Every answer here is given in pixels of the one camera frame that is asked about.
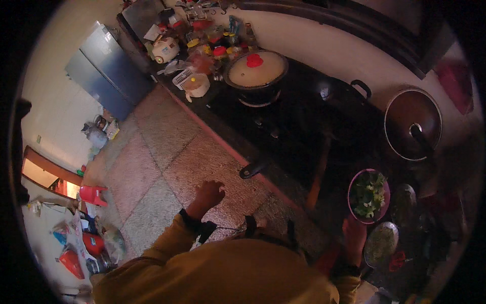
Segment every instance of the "pot lid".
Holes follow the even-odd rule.
[[[266,86],[283,76],[287,68],[287,59],[278,53],[259,51],[246,54],[229,67],[228,83],[243,88]]]
[[[442,116],[434,99],[425,91],[409,88],[400,91],[388,104],[385,113],[385,135],[392,149],[410,161],[426,158],[410,131],[413,125],[421,130],[435,149],[442,134]]]

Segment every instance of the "wok handle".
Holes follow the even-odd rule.
[[[418,142],[420,148],[422,148],[426,157],[432,159],[432,156],[434,155],[434,149],[432,148],[432,146],[430,146],[429,142],[427,141],[422,131],[420,131],[420,128],[416,124],[413,124],[410,127],[410,134]]]
[[[267,158],[261,158],[254,162],[249,163],[246,167],[240,170],[240,177],[243,179],[249,179],[260,173],[268,165],[269,160]]]
[[[371,98],[371,90],[369,89],[369,87],[363,81],[358,80],[358,79],[355,79],[355,80],[351,81],[350,84],[352,86],[354,86],[354,85],[360,86],[366,92],[366,101],[369,101],[370,100],[370,98]]]
[[[321,190],[322,177],[324,176],[324,172],[326,171],[326,167],[328,165],[328,155],[330,148],[331,137],[326,136],[321,159],[319,161],[319,166],[317,167],[317,170],[315,172],[314,182],[312,183],[312,188],[309,192],[309,195],[307,196],[307,201],[305,204],[308,210],[314,209],[317,202],[317,197],[319,196],[319,191]]]

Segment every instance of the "pan handle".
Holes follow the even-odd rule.
[[[254,162],[249,163],[246,167],[240,170],[240,177],[243,179],[249,179],[260,173],[268,165],[269,160],[267,158],[260,158]]]
[[[427,158],[432,159],[434,156],[434,149],[423,135],[418,124],[413,124],[410,126],[410,134],[418,142],[420,148],[422,148],[422,151],[425,153]]]
[[[351,81],[350,84],[352,86],[354,86],[354,85],[360,86],[366,92],[366,101],[369,101],[369,99],[371,98],[371,90],[363,81],[355,79],[355,80]]]

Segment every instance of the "red lid knob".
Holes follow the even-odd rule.
[[[263,63],[263,59],[260,58],[258,54],[251,54],[248,55],[246,58],[246,66],[249,68],[256,68],[261,66]]]

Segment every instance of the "plastic basket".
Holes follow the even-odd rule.
[[[188,69],[185,69],[183,70],[179,75],[177,75],[176,77],[174,77],[174,79],[172,79],[172,83],[179,88],[179,90],[184,90],[184,84],[186,83],[186,81],[188,81],[190,79],[190,77],[192,76],[192,74],[194,74],[192,71],[188,70]]]

